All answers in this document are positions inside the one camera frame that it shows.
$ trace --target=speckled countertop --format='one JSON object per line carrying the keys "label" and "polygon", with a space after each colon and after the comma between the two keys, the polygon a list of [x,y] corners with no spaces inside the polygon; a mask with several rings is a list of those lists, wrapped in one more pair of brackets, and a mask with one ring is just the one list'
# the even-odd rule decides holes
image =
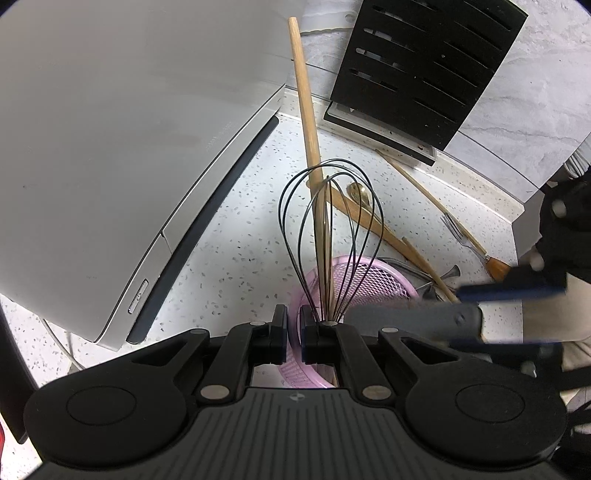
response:
{"label": "speckled countertop", "polygon": [[[458,264],[461,283],[486,281],[477,257],[460,246],[443,226],[440,212],[418,190],[372,150],[330,133],[319,131],[322,158],[347,158],[358,164],[374,184],[389,226],[406,236],[440,273]],[[145,343],[125,345],[111,352],[72,336],[75,357],[92,366],[157,342],[184,330],[203,327],[212,336],[223,335],[238,323],[270,321],[277,303],[288,304],[297,279],[277,223],[277,202],[286,182],[306,166],[301,124],[280,116],[279,126],[236,182],[193,250],[168,294]],[[507,263],[516,261],[511,224],[481,203],[420,172],[413,172],[484,245],[489,254]],[[290,210],[295,222],[307,204],[305,186]],[[347,220],[336,214],[334,254],[348,252],[339,236]],[[314,265],[313,244],[303,247],[304,268]],[[382,256],[401,256],[388,245]],[[0,296],[18,346],[33,377],[45,384],[69,371],[69,361],[52,343],[37,317]],[[484,333],[489,340],[521,339],[520,304],[483,304]],[[58,337],[66,333],[54,327]],[[276,367],[259,368],[254,383],[281,386]],[[2,480],[26,476],[39,459],[30,442],[17,445],[4,425],[7,442],[2,456]]]}

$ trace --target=pink plastic strainer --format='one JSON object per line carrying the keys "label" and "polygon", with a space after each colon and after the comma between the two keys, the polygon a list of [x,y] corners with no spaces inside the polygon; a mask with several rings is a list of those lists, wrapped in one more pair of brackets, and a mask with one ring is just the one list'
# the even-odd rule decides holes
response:
{"label": "pink plastic strainer", "polygon": [[[335,280],[335,296],[339,292],[340,285],[344,284],[345,272],[349,256],[345,255],[333,259],[333,278]],[[349,307],[354,305],[384,304],[398,298],[418,298],[417,291],[411,283],[396,269],[384,262],[369,257],[360,257],[359,267],[353,276],[352,285],[349,291],[363,279],[359,289],[351,300]],[[351,266],[347,272],[349,281]],[[315,305],[320,303],[320,289],[318,284],[317,270],[314,269],[306,275],[306,283],[310,287],[312,299]],[[291,296],[291,303],[287,317],[287,332],[289,343],[287,345],[287,360],[279,366],[283,378],[293,388],[332,388],[333,385],[325,380],[317,371],[317,365],[306,365],[301,361],[300,343],[300,318],[299,312],[302,305],[309,305],[303,288],[297,286]]]}

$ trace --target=gray tile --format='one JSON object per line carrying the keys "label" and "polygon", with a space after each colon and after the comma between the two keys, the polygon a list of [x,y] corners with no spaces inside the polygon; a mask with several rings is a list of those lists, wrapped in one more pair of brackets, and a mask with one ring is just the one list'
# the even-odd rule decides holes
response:
{"label": "gray tile", "polygon": [[[293,71],[287,77],[287,86],[297,90],[296,76]],[[308,65],[308,79],[313,95],[330,100],[330,94],[335,86],[336,73],[323,70],[313,65]]]}
{"label": "gray tile", "polygon": [[460,131],[539,187],[591,131],[591,17],[574,0],[515,3],[529,17]]}
{"label": "gray tile", "polygon": [[513,237],[517,258],[521,258],[540,239],[540,207],[544,200],[541,191],[525,202],[525,211],[513,222]]}
{"label": "gray tile", "polygon": [[302,35],[306,63],[338,73],[350,36],[351,30]]}
{"label": "gray tile", "polygon": [[538,190],[522,174],[460,132],[454,135],[444,152],[478,172],[520,202],[526,202]]}
{"label": "gray tile", "polygon": [[321,15],[330,12],[358,12],[363,0],[308,0],[304,15]]}

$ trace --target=black glove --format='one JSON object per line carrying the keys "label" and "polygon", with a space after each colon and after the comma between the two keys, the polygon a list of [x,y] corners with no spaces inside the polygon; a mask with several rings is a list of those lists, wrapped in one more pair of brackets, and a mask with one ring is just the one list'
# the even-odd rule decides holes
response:
{"label": "black glove", "polygon": [[565,271],[591,283],[591,167],[545,192],[536,250],[544,272]]}

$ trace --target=gray appliance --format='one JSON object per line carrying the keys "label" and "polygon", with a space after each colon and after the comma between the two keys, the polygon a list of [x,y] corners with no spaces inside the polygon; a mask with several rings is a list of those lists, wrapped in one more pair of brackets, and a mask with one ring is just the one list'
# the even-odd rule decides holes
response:
{"label": "gray appliance", "polygon": [[118,349],[280,107],[304,0],[19,0],[0,17],[0,292]]}

